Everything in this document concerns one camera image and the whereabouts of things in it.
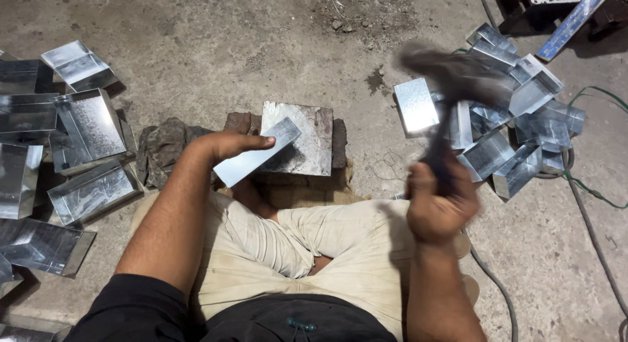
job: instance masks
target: white pants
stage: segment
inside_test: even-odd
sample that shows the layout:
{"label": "white pants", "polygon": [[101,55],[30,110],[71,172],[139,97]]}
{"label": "white pants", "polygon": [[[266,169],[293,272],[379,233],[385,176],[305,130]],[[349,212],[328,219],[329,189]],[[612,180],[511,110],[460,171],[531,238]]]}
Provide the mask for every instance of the white pants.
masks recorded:
{"label": "white pants", "polygon": [[[145,210],[138,208],[135,225],[155,199],[146,201]],[[370,200],[279,210],[277,223],[211,193],[194,288],[202,313],[209,319],[267,294],[327,294],[368,311],[402,341],[402,301],[414,248],[406,225],[408,205],[405,200]],[[320,255],[333,260],[307,276],[314,256]]]}

